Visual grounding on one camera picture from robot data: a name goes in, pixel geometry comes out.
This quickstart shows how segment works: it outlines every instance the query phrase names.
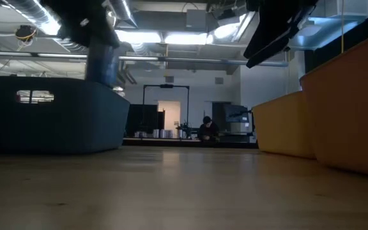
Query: metal stand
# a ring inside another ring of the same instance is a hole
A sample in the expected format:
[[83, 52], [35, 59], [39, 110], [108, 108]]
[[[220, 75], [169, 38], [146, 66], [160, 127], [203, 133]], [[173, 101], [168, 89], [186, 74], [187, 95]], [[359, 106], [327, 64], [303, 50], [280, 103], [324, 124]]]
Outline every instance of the metal stand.
[[[143, 105], [144, 99], [146, 98], [146, 88], [147, 87], [160, 87], [162, 89], [171, 89], [171, 88], [186, 88], [187, 89], [187, 122], [188, 122], [188, 109], [190, 108], [190, 86], [174, 86], [170, 84], [161, 84], [161, 85], [144, 85], [143, 86]], [[142, 123], [144, 123], [144, 106], [143, 106], [143, 118]]]

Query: black frame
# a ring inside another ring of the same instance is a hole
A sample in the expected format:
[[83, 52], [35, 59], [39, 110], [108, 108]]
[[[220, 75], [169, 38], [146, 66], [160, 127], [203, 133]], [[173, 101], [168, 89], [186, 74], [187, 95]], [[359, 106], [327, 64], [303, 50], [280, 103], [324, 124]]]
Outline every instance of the black frame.
[[188, 112], [189, 112], [189, 108], [190, 108], [190, 86], [174, 86], [174, 85], [168, 85], [168, 87], [165, 87], [166, 85], [144, 85], [143, 86], [143, 105], [144, 105], [144, 100], [146, 99], [146, 88], [147, 87], [160, 87], [163, 89], [168, 89], [168, 88], [186, 88], [187, 89], [187, 122], [188, 122]]

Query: dark hair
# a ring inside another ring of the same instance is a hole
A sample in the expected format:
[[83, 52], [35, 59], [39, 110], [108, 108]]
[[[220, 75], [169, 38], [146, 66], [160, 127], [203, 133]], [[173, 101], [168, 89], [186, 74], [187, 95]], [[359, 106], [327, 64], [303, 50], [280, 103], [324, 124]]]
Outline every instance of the dark hair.
[[204, 125], [209, 123], [209, 122], [211, 122], [211, 118], [209, 116], [204, 117], [204, 119], [203, 119]]

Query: wooden floor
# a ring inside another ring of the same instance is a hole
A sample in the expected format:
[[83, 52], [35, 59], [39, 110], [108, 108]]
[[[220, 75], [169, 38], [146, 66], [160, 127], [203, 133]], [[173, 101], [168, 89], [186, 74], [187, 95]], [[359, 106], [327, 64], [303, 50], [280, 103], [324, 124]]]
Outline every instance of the wooden floor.
[[3, 155], [0, 229], [368, 229], [368, 176], [240, 149]]

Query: person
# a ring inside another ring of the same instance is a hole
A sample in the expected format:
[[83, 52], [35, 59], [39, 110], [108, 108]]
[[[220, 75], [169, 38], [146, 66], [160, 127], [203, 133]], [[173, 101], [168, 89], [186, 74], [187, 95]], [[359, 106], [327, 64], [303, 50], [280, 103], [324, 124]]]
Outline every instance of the person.
[[203, 124], [199, 127], [198, 139], [200, 141], [217, 141], [219, 127], [209, 116], [203, 119]]

